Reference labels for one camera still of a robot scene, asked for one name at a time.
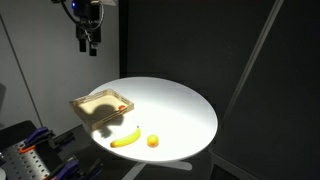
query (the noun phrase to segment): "equipment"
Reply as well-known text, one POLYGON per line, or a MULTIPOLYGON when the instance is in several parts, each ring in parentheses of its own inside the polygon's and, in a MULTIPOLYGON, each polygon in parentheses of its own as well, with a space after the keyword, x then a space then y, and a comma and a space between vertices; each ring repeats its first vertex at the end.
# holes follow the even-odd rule
POLYGON ((68 11, 65 0, 51 0, 52 3, 60 3, 68 17, 76 25, 76 37, 79 40, 80 52, 87 51, 87 41, 89 44, 89 55, 96 56, 98 44, 101 43, 101 24, 104 17, 103 4, 116 5, 112 0, 73 0, 71 7, 73 15, 78 17, 75 20, 68 11))

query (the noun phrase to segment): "round white table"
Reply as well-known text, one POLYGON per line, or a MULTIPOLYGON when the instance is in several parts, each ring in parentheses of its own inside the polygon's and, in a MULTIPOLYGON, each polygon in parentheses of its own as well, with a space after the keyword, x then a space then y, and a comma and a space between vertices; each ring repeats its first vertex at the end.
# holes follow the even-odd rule
POLYGON ((134 103, 134 109, 90 131, 93 140, 105 150, 137 161, 123 179, 134 179, 148 164, 191 170, 189 163, 179 160, 191 157, 213 140, 218 121, 211 105, 194 90, 176 82, 148 77, 123 78, 105 83, 90 94, 113 89, 134 103), (140 138, 124 147, 110 143, 140 127, 140 138), (151 148, 147 137, 155 134, 159 145, 151 148))
POLYGON ((6 179, 6 172, 2 168, 0 168, 0 179, 6 179))

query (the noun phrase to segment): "machine part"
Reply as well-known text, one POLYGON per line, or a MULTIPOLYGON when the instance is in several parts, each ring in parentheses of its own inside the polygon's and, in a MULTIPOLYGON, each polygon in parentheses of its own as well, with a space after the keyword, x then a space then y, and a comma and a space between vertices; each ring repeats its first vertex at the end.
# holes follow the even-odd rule
POLYGON ((61 169, 61 171, 57 174, 56 180, 63 180, 68 175, 75 174, 77 171, 79 171, 79 164, 78 160, 71 160, 67 162, 64 167, 61 169))
MULTIPOLYGON (((86 42, 89 43, 89 55, 97 55, 98 44, 101 43, 101 25, 104 19, 104 4, 98 0, 72 0, 71 7, 73 15, 65 4, 65 0, 51 0, 57 4, 59 1, 64 11, 76 25, 76 38, 79 40, 80 52, 86 52, 86 42)), ((113 4, 112 0, 105 1, 106 4, 113 4)))
POLYGON ((109 6, 116 6, 117 5, 117 0, 100 0, 102 4, 104 5, 109 5, 109 6))
POLYGON ((20 148, 24 145, 24 141, 21 141, 2 151, 5 163, 1 168, 5 171, 6 177, 16 180, 36 180, 47 177, 50 172, 36 150, 20 153, 20 148))

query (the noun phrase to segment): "banana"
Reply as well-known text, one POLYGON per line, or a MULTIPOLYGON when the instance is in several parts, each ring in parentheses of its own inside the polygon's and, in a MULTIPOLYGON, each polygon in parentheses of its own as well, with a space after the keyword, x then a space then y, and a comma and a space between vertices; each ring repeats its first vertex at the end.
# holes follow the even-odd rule
POLYGON ((126 137, 114 140, 113 142, 110 143, 110 146, 115 148, 115 147, 122 147, 122 146, 129 145, 135 142, 137 139, 139 139, 140 134, 141 134, 140 128, 139 126, 137 126, 137 129, 135 130, 135 132, 133 132, 132 134, 126 137))

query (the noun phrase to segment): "dark background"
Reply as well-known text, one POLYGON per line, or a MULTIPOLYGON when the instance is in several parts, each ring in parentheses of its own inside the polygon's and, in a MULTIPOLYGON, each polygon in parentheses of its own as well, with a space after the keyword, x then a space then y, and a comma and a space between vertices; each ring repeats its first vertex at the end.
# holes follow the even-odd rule
MULTIPOLYGON (((119 1, 121 76, 187 85, 221 123, 274 2, 119 1)), ((320 178, 319 10, 319 1, 284 1, 212 145, 257 178, 320 178)))

